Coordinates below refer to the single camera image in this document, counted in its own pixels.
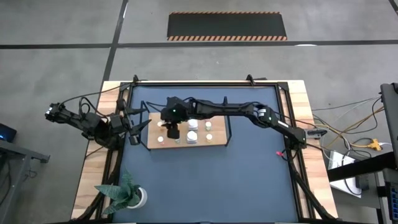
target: table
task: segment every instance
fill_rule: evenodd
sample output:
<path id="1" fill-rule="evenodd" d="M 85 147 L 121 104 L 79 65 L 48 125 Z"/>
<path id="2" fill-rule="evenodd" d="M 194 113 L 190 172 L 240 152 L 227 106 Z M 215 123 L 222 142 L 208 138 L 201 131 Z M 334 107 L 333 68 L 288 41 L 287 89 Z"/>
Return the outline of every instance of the table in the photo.
<path id="1" fill-rule="evenodd" d="M 180 81 L 180 82 L 189 83 L 195 81 Z M 236 81 L 219 81 L 219 82 L 234 83 L 242 81 L 236 80 Z M 276 81 L 261 80 L 256 82 L 260 83 L 260 82 L 276 82 Z M 310 108 L 310 103 L 308 101 L 308 96 L 304 82 L 302 80 L 289 80 L 282 82 L 287 82 L 289 85 L 290 98 L 295 118 L 308 123 L 313 123 L 312 112 Z M 120 85 L 120 82 L 104 82 L 102 90 L 108 90 L 118 85 Z M 119 94 L 118 90 L 113 90 L 101 94 L 98 104 L 99 111 L 105 114 L 114 112 L 116 107 L 115 101 L 118 97 L 118 94 Z M 285 108 L 287 104 L 284 99 L 285 97 L 282 97 L 282 104 Z M 297 123 L 297 126 L 305 129 L 311 128 L 311 126 L 302 123 Z M 318 145 L 318 141 L 316 140 L 309 139 L 308 142 L 314 145 Z M 86 153 L 88 154 L 97 148 L 99 148 L 99 145 L 97 145 L 95 142 L 89 142 Z M 320 203 L 326 208 L 326 210 L 334 217 L 337 217 L 333 195 L 329 185 L 326 168 L 323 163 L 322 152 L 320 152 L 318 149 L 313 149 L 311 147 L 304 149 L 302 152 L 305 163 L 305 171 L 307 173 L 308 183 L 312 192 L 320 201 Z M 98 191 L 94 188 L 94 186 L 101 184 L 101 180 L 103 178 L 106 154 L 107 154 L 106 149 L 102 149 L 96 152 L 95 154 L 91 155 L 85 161 L 81 173 L 80 183 L 78 186 L 78 192 L 76 194 L 75 204 L 73 207 L 71 218 L 76 218 L 79 215 L 81 215 L 85 211 L 86 207 L 94 199 L 95 195 L 98 193 Z M 111 161 L 111 169 L 114 166 L 115 158 L 116 156 L 113 156 L 113 160 Z M 309 213 L 307 210 L 307 201 L 301 190 L 299 190 L 299 195 L 303 208 L 303 216 L 309 217 Z"/>

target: potted plant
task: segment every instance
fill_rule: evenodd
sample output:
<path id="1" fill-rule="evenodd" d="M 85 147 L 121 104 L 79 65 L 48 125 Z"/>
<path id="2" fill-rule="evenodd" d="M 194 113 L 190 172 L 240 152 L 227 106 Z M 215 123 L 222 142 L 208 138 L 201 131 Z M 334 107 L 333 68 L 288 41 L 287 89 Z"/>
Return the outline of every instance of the potted plant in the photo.
<path id="1" fill-rule="evenodd" d="M 141 208 L 148 199 L 145 189 L 133 184 L 132 176 L 127 170 L 122 175 L 120 186 L 99 185 L 95 188 L 113 200 L 111 205 L 105 208 L 103 215 L 109 215 L 124 208 Z"/>

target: green plant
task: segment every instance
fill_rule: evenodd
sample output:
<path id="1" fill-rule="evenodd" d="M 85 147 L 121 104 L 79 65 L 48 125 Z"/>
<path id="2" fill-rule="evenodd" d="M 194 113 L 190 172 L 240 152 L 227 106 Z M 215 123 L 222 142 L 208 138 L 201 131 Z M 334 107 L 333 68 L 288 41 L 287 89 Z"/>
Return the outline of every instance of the green plant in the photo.
<path id="1" fill-rule="evenodd" d="M 127 206 L 135 206 L 140 202 L 141 193 L 139 185 L 134 185 L 129 171 L 125 170 L 122 175 L 120 186 L 99 185 L 95 186 L 102 194 L 113 200 L 110 206 L 105 208 L 103 215 L 109 215 Z"/>

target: wooden board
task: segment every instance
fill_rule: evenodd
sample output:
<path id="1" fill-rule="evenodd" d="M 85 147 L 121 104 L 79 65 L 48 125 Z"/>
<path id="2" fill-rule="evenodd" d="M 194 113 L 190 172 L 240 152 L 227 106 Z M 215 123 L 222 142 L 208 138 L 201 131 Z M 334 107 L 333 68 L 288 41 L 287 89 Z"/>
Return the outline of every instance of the wooden board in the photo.
<path id="1" fill-rule="evenodd" d="M 188 123 L 182 122 L 178 124 L 178 129 L 180 130 L 180 142 L 176 143 L 174 139 L 167 137 L 166 127 L 158 127 L 157 123 L 161 121 L 160 113 L 149 113 L 149 119 L 152 121 L 148 124 L 148 141 L 147 146 L 149 149 L 167 149 L 167 148 L 185 148 L 185 147 L 195 147 L 195 146 L 217 146 L 226 144 L 226 126 L 224 116 L 215 116 L 209 119 L 211 122 L 211 130 L 207 131 L 205 129 L 205 120 L 198 121 L 198 141 L 195 144 L 187 143 L 187 133 Z M 206 140 L 206 135 L 213 135 L 213 139 L 208 142 Z M 162 136 L 164 139 L 164 144 L 159 144 L 157 138 Z"/>
<path id="2" fill-rule="evenodd" d="M 109 81 L 104 82 L 102 91 L 114 88 L 120 85 L 121 82 L 131 82 L 131 81 Z M 140 81 L 141 83 L 151 83 L 151 82 L 164 82 L 164 83 L 175 83 L 175 81 Z M 190 81 L 183 80 L 180 83 L 195 83 L 195 82 L 230 82 L 230 83 L 242 83 L 249 81 L 242 80 L 200 80 L 200 81 Z M 257 83 L 267 83 L 267 82 L 287 82 L 289 84 L 289 93 L 292 100 L 293 111 L 295 119 L 301 120 L 313 124 L 313 116 L 311 112 L 310 102 L 308 100 L 307 91 L 305 89 L 305 84 L 303 80 L 256 80 Z M 282 96 L 282 106 L 287 111 L 286 100 L 284 98 L 284 92 L 281 92 Z M 109 114 L 114 112 L 116 107 L 116 100 L 118 98 L 118 90 L 109 91 L 101 94 L 98 103 L 98 110 L 104 114 Z M 296 123 L 300 128 L 312 128 L 310 125 L 303 123 Z M 310 144 L 319 146 L 319 142 L 316 140 L 308 140 Z M 95 142 L 90 141 L 88 145 L 87 154 L 91 151 L 97 149 L 98 145 Z M 337 216 L 335 201 L 331 192 L 329 185 L 329 178 L 326 172 L 326 167 L 323 161 L 322 152 L 318 149 L 312 147 L 307 147 L 303 150 L 303 158 L 305 163 L 305 170 L 307 172 L 308 182 L 311 191 L 314 193 L 316 198 L 322 204 L 322 206 L 334 217 Z M 80 177 L 80 182 L 78 190 L 76 193 L 75 204 L 73 206 L 73 211 L 71 218 L 79 217 L 87 208 L 87 206 L 93 201 L 98 191 L 94 188 L 95 185 L 101 184 L 101 179 L 103 176 L 104 165 L 106 160 L 106 151 L 101 150 L 91 155 L 86 159 Z M 305 195 L 302 191 L 299 192 L 300 200 L 302 202 L 304 217 L 308 217 L 308 211 L 306 211 L 306 201 Z"/>

